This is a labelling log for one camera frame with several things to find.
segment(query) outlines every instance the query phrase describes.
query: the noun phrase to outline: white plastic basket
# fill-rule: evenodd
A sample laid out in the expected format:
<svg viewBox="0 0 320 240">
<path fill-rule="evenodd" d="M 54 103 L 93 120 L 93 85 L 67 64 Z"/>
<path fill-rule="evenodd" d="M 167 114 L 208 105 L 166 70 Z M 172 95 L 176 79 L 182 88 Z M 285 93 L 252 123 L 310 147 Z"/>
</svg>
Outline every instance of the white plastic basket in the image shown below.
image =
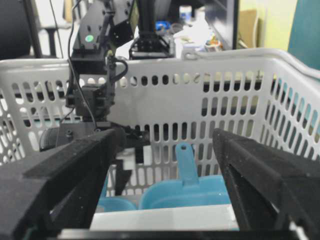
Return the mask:
<svg viewBox="0 0 320 240">
<path fill-rule="evenodd" d="M 275 49 L 185 58 L 129 61 L 126 77 L 117 84 L 108 119 L 148 130 L 152 149 L 145 148 L 144 164 L 131 166 L 123 195 L 140 195 L 155 182 L 176 179 L 174 147 L 181 141 L 194 144 L 199 176 L 218 174 L 214 128 L 320 159 L 319 71 Z M 42 131 L 58 126 L 69 110 L 64 107 L 68 76 L 68 64 L 61 59 L 0 62 L 0 164 L 37 151 Z M 80 77 L 86 83 L 105 78 Z M 113 166 L 108 183 L 113 196 Z"/>
</svg>

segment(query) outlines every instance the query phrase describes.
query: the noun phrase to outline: green led light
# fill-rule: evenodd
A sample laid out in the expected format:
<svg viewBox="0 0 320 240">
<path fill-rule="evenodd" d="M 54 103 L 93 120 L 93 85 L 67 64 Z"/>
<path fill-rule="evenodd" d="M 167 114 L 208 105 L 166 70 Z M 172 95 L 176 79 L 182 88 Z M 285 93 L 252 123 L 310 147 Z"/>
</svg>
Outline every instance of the green led light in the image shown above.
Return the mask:
<svg viewBox="0 0 320 240">
<path fill-rule="evenodd" d="M 85 37 L 85 40 L 86 40 L 88 43 L 90 43 L 90 42 L 92 42 L 92 41 L 94 40 L 94 36 L 88 35 L 88 36 Z"/>
</svg>

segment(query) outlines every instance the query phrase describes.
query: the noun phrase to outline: black cable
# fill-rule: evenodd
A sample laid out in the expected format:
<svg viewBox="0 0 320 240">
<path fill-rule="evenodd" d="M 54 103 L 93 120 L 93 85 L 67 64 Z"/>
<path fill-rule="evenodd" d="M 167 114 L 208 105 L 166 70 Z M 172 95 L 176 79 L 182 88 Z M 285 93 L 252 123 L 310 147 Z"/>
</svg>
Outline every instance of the black cable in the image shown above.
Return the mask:
<svg viewBox="0 0 320 240">
<path fill-rule="evenodd" d="M 72 108 L 70 112 L 68 112 L 63 118 L 60 119 L 60 121 L 59 121 L 59 128 L 58 128 L 58 132 L 57 132 L 56 140 L 55 140 L 55 147 L 58 146 L 61 124 L 63 123 L 63 121 L 64 121 L 74 110 L 75 110 L 75 108 Z"/>
<path fill-rule="evenodd" d="M 58 40 L 59 40 L 59 45 L 60 45 L 61 56 L 62 56 L 62 58 L 64 58 L 64 53 L 62 52 L 61 39 L 60 39 L 60 34 L 59 34 L 59 29 L 58 29 L 58 24 L 57 24 L 57 20 L 56 20 L 54 7 L 52 6 L 51 0 L 49 0 L 49 1 L 50 1 L 51 11 L 52 11 L 53 19 L 54 19 L 55 30 L 56 30 L 56 32 L 58 34 Z"/>
<path fill-rule="evenodd" d="M 63 118 L 60 119 L 59 124 L 62 124 L 62 122 L 75 110 L 73 107 L 70 112 L 68 112 Z"/>
<path fill-rule="evenodd" d="M 123 70 L 123 72 L 119 73 L 118 75 L 114 76 L 111 79 L 113 83 L 115 83 L 116 81 L 120 80 L 121 78 L 123 78 L 128 73 L 128 63 L 126 63 L 126 61 L 121 60 L 121 59 L 116 59 L 115 62 L 116 63 L 122 63 L 124 65 L 125 69 Z"/>
<path fill-rule="evenodd" d="M 77 86 L 77 88 L 78 88 L 78 90 L 79 90 L 79 92 L 80 92 L 80 95 L 81 95 L 81 98 L 82 98 L 82 100 L 83 100 L 83 103 L 84 103 L 85 107 L 87 108 L 87 110 L 88 110 L 88 112 L 89 112 L 89 114 L 90 114 L 90 116 L 91 116 L 91 118 L 92 118 L 92 122 L 93 122 L 93 125 L 94 125 L 94 130 L 96 130 L 98 127 L 97 127 L 97 122 L 96 122 L 95 116 L 94 116 L 92 110 L 90 109 L 90 106 L 89 106 L 89 104 L 88 104 L 88 101 L 87 101 L 87 99 L 85 98 L 84 93 L 83 93 L 83 91 L 82 91 L 82 89 L 81 89 L 81 86 L 80 86 L 79 81 L 78 81 L 78 79 L 77 79 L 78 76 L 77 76 L 76 71 L 75 71 L 75 69 L 74 69 L 74 66 L 73 66 L 73 64 L 72 64 L 72 62 L 71 62 L 71 56 L 70 56 L 71 37 L 72 37 L 72 35 L 73 35 L 73 33 L 74 33 L 74 28 L 75 28 L 74 11 L 75 11 L 75 8 L 79 5 L 79 3 L 80 3 L 81 1 L 82 1 L 82 0 L 78 0 L 78 1 L 76 2 L 76 4 L 72 7 L 72 25 L 71 25 L 71 32 L 70 32 L 69 39 L 68 39 L 68 49 L 67 49 L 67 50 L 68 50 L 68 56 L 67 56 L 67 57 L 68 57 L 68 62 L 69 62 L 69 65 L 70 65 L 70 68 L 71 68 L 71 71 L 72 71 L 72 75 L 73 75 L 70 84 L 74 84 L 74 78 L 75 78 L 75 84 L 76 84 L 76 86 Z"/>
</svg>

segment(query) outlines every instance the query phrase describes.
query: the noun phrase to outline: blue lid handle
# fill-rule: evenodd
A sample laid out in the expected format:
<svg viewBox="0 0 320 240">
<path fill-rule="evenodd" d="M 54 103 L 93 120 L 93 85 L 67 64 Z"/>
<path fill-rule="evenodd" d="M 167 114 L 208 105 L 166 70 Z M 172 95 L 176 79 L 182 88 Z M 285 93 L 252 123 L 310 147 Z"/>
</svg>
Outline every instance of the blue lid handle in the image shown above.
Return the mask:
<svg viewBox="0 0 320 240">
<path fill-rule="evenodd" d="M 183 186 L 199 184 L 192 146 L 186 142 L 177 144 L 175 157 L 178 161 L 179 176 Z"/>
</svg>

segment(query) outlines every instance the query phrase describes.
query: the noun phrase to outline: computer monitor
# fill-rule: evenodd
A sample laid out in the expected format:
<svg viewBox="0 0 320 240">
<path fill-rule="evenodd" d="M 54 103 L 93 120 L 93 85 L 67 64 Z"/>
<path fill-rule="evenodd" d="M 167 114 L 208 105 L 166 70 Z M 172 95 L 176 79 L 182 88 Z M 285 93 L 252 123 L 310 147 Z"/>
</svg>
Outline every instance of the computer monitor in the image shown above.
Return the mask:
<svg viewBox="0 0 320 240">
<path fill-rule="evenodd" d="M 205 20 L 224 50 L 237 47 L 239 0 L 205 0 Z"/>
</svg>

